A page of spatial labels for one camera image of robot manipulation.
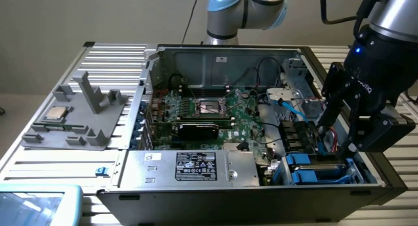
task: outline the black cable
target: black cable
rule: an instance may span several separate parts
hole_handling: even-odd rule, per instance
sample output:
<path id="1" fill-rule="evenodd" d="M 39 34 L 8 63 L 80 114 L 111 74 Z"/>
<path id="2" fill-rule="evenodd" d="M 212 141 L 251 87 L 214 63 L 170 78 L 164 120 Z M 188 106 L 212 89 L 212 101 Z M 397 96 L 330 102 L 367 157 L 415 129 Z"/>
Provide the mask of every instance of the black cable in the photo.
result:
<path id="1" fill-rule="evenodd" d="M 275 63 L 276 63 L 276 66 L 278 66 L 278 75 L 279 75 L 279 77 L 280 77 L 280 63 L 278 62 L 278 60 L 275 59 L 275 58 L 272 58 L 272 57 L 266 57 L 264 59 L 262 59 L 260 60 L 260 62 L 259 62 L 259 65 L 258 65 L 258 67 L 256 67 L 256 86 L 259 86 L 260 85 L 260 66 L 262 66 L 262 63 L 264 62 L 264 60 L 268 60 L 268 59 L 271 59 L 271 60 L 274 60 L 275 61 Z"/>
<path id="2" fill-rule="evenodd" d="M 183 75 L 182 75 L 180 73 L 174 73 L 174 74 L 171 74 L 170 77 L 168 77 L 168 85 L 167 85 L 167 88 L 168 88 L 168 89 L 172 89 L 172 88 L 171 88 L 171 80 L 172 80 L 172 78 L 174 78 L 175 76 L 178 76 L 178 77 L 180 77 L 180 78 L 183 79 Z"/>
<path id="3" fill-rule="evenodd" d="M 321 19 L 323 24 L 339 24 L 343 22 L 350 22 L 358 19 L 357 16 L 346 17 L 342 19 L 337 19 L 334 21 L 327 20 L 327 0 L 321 0 Z"/>
<path id="4" fill-rule="evenodd" d="M 266 97 L 267 97 L 267 93 L 264 94 L 263 97 L 260 97 L 260 99 L 263 100 L 263 103 L 259 103 L 259 105 L 270 105 L 268 101 L 266 101 Z"/>
<path id="5" fill-rule="evenodd" d="M 353 27 L 353 35 L 354 35 L 354 38 L 355 38 L 357 42 L 361 42 L 359 39 L 358 39 L 359 38 L 358 32 L 359 32 L 359 27 L 361 27 L 362 20 L 363 19 L 358 19 L 355 21 L 354 27 Z"/>
<path id="6" fill-rule="evenodd" d="M 184 43 L 184 39 L 186 39 L 188 27 L 190 27 L 191 18 L 194 17 L 194 12 L 195 12 L 196 3 L 198 3 L 198 0 L 195 0 L 194 7 L 191 8 L 191 13 L 190 13 L 188 23 L 187 23 L 187 27 L 186 27 L 186 31 L 184 31 L 184 35 L 183 35 L 182 44 Z"/>
<path id="7" fill-rule="evenodd" d="M 417 99 L 414 100 L 414 99 L 410 97 L 410 94 L 409 94 L 407 90 L 405 91 L 405 96 L 406 96 L 407 100 L 414 103 L 414 105 L 418 104 L 418 97 L 417 97 Z"/>
<path id="8" fill-rule="evenodd" d="M 247 103 L 247 107 L 246 107 L 246 113 L 248 113 L 248 106 L 250 106 L 250 103 L 251 103 L 251 99 L 254 98 L 254 96 L 251 96 L 251 98 L 248 99 L 248 103 Z M 250 115 L 250 119 L 252 122 L 258 123 L 258 124 L 264 124 L 264 125 L 270 125 L 270 126 L 274 126 L 276 129 L 279 129 L 279 126 L 274 125 L 272 123 L 266 123 L 266 122 L 259 122 L 256 121 L 252 117 L 251 117 L 251 114 L 248 113 Z"/>
<path id="9" fill-rule="evenodd" d="M 275 139 L 274 141 L 270 141 L 270 142 L 259 142 L 258 141 L 258 137 L 259 137 L 259 134 L 260 134 L 260 132 L 262 132 L 262 130 L 256 133 L 256 135 L 255 135 L 255 142 L 258 142 L 259 144 L 271 144 L 271 143 L 275 143 L 276 141 L 279 141 L 279 140 L 282 140 L 282 138 L 279 138 L 279 139 Z"/>

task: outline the robotic arm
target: robotic arm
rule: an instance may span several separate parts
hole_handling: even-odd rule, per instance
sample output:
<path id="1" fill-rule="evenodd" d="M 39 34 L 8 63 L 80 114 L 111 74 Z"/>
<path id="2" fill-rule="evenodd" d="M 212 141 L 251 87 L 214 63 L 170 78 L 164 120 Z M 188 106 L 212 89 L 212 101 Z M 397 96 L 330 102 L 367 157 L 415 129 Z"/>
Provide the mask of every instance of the robotic arm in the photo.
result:
<path id="1" fill-rule="evenodd" d="M 363 0 L 359 6 L 355 41 L 343 64 L 331 64 L 322 90 L 327 108 L 318 122 L 325 133 L 349 106 L 350 131 L 341 157 L 355 151 L 383 152 L 415 128 L 394 106 L 418 79 L 417 2 Z M 370 24 L 361 28 L 370 14 Z"/>
<path id="2" fill-rule="evenodd" d="M 383 152 L 415 128 L 394 106 L 418 79 L 418 0 L 363 0 L 357 15 L 335 21 L 327 20 L 326 0 L 321 1 L 325 24 L 355 21 L 355 41 L 345 62 L 330 67 L 319 134 L 325 135 L 345 109 L 350 131 L 338 155 Z M 206 44 L 238 44 L 238 29 L 276 27 L 286 11 L 286 0 L 208 0 Z M 369 16 L 370 24 L 361 27 Z"/>
<path id="3" fill-rule="evenodd" d="M 274 28 L 286 11 L 286 0 L 208 0 L 206 44 L 236 45 L 238 29 Z"/>

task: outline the gray wall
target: gray wall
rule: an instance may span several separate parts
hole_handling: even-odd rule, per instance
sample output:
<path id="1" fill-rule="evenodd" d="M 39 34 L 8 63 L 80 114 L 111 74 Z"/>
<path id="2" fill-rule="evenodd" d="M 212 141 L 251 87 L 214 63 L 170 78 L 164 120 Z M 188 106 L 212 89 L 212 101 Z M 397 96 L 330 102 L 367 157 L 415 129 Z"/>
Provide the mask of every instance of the gray wall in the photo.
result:
<path id="1" fill-rule="evenodd" d="M 361 0 L 331 0 L 333 19 Z M 179 43 L 194 0 L 0 0 L 0 93 L 47 94 L 83 43 Z M 199 0 L 186 43 L 206 37 Z M 323 25 L 319 0 L 288 0 L 274 30 L 240 30 L 240 44 L 347 45 L 353 23 Z"/>
<path id="2" fill-rule="evenodd" d="M 0 158 L 44 99 L 43 95 L 0 94 L 0 107 L 5 110 L 5 114 L 0 116 Z"/>

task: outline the power supply label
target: power supply label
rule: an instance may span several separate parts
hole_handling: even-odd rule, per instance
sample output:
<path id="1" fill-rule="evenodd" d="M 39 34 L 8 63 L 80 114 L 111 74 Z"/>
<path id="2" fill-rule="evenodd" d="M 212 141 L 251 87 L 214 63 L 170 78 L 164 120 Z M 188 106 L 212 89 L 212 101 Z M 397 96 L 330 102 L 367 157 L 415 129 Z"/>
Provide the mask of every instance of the power supply label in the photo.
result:
<path id="1" fill-rule="evenodd" d="M 176 158 L 178 181 L 215 181 L 216 154 L 215 153 L 178 153 Z"/>

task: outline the blue latch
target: blue latch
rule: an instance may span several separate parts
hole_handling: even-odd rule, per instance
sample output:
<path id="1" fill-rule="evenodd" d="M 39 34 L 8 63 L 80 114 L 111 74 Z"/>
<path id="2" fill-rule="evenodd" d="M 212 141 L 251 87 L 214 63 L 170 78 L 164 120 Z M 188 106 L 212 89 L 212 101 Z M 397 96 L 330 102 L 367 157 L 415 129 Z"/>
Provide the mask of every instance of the blue latch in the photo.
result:
<path id="1" fill-rule="evenodd" d="M 288 165 L 310 165 L 311 160 L 308 159 L 307 154 L 288 154 L 286 156 L 287 164 Z"/>
<path id="2" fill-rule="evenodd" d="M 110 176 L 108 174 L 107 174 L 107 172 L 108 172 L 108 168 L 107 167 L 99 167 L 97 169 L 96 169 L 96 176 Z"/>
<path id="3" fill-rule="evenodd" d="M 280 176 L 280 167 L 276 168 L 274 176 L 271 178 L 271 185 L 275 185 Z"/>
<path id="4" fill-rule="evenodd" d="M 295 171 L 292 173 L 292 178 L 295 184 L 307 184 L 318 182 L 315 171 Z"/>

